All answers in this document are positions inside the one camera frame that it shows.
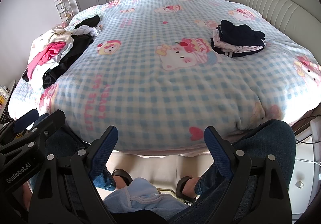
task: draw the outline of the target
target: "pile of clothes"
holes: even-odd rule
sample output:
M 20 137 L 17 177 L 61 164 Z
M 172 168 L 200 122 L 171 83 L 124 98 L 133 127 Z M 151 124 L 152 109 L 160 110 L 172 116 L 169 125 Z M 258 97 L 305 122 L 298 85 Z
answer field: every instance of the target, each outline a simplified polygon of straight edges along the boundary
M 99 22 L 96 15 L 77 24 L 74 30 L 57 27 L 35 39 L 22 78 L 33 89 L 46 89 L 54 84 L 101 33 Z
M 211 46 L 215 52 L 229 57 L 253 55 L 266 46 L 265 34 L 254 31 L 248 25 L 235 26 L 222 20 L 211 37 Z

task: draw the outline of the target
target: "blue jeans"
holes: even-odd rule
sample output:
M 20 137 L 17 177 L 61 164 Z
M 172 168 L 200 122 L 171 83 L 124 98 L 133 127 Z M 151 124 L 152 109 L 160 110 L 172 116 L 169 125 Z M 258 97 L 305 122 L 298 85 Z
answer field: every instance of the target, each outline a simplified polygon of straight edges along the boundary
M 265 158 L 268 154 L 273 154 L 289 186 L 294 168 L 296 144 L 294 133 L 287 123 L 279 120 L 267 121 L 232 145 L 235 149 L 243 150 L 253 157 Z M 229 180 L 219 174 L 213 163 L 195 185 L 195 193 L 200 195 L 196 203 L 173 216 L 169 223 L 205 223 L 224 194 L 228 183 Z M 255 184 L 256 176 L 250 176 L 234 219 L 247 214 Z
M 253 157 L 265 158 L 266 155 L 273 154 L 278 160 L 287 186 L 290 184 L 294 168 L 296 144 L 294 133 L 287 123 L 279 120 L 267 121 L 232 145 L 237 150 L 243 150 Z M 83 143 L 71 131 L 60 129 L 46 141 L 45 155 L 53 153 L 58 157 L 71 156 L 79 149 L 87 147 L 88 144 Z M 32 185 L 34 185 L 36 177 L 33 177 Z M 96 187 L 106 190 L 114 190 L 116 187 L 113 177 L 106 168 L 93 182 Z M 173 216 L 168 222 L 175 224 L 205 223 L 224 194 L 228 183 L 229 180 L 219 174 L 215 163 L 213 163 L 195 185 L 195 193 L 200 195 L 196 203 Z M 234 219 L 246 215 L 250 207 L 249 203 L 254 192 L 255 183 L 256 177 L 250 176 Z M 71 190 L 70 194 L 75 196 L 73 198 L 75 207 L 81 209 L 72 179 L 68 181 L 68 185 Z

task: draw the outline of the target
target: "folded pink garment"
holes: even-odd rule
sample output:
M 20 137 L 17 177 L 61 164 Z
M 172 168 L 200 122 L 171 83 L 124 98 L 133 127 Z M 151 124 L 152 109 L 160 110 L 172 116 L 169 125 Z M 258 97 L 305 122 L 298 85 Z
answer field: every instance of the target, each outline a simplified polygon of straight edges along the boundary
M 37 65 L 43 65 L 47 63 L 50 59 L 59 54 L 59 51 L 64 48 L 66 42 L 53 42 L 49 43 L 44 50 L 37 53 L 33 60 L 28 64 L 27 76 L 29 80 L 33 77 L 33 70 Z
M 219 38 L 219 31 L 217 29 L 213 32 L 213 41 L 214 46 L 220 48 L 223 52 L 234 52 L 234 53 L 243 53 L 260 50 L 262 46 L 234 46 L 224 41 L 221 41 Z

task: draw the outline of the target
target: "shoe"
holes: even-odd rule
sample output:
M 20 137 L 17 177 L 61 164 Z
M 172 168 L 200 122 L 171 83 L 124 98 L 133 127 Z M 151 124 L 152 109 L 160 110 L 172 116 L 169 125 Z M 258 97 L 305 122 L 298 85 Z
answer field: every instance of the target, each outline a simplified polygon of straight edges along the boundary
M 113 176 L 119 176 L 119 177 L 121 177 L 121 178 L 124 180 L 124 182 L 126 183 L 127 186 L 129 186 L 129 185 L 132 183 L 132 181 L 133 181 L 133 179 L 132 179 L 132 177 L 129 175 L 129 173 L 126 172 L 126 171 L 124 171 L 124 170 L 122 170 L 122 169 L 115 169 L 115 170 L 113 171 L 113 174 L 112 174 L 112 175 L 113 175 Z
M 186 176 L 186 177 L 181 178 L 177 183 L 175 194 L 176 194 L 176 197 L 178 197 L 178 198 L 180 198 L 190 204 L 194 204 L 196 202 L 196 197 L 190 198 L 190 197 L 187 197 L 186 195 L 182 194 L 182 191 L 185 187 L 186 182 L 190 179 L 193 179 L 193 177 Z

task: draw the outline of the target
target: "gray leather headboard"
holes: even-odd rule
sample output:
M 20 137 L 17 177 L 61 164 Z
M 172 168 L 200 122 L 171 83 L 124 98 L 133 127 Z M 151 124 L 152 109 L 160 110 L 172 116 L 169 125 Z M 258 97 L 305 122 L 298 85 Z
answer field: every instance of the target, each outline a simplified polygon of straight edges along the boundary
M 229 0 L 247 5 L 293 41 L 307 48 L 321 64 L 319 0 Z

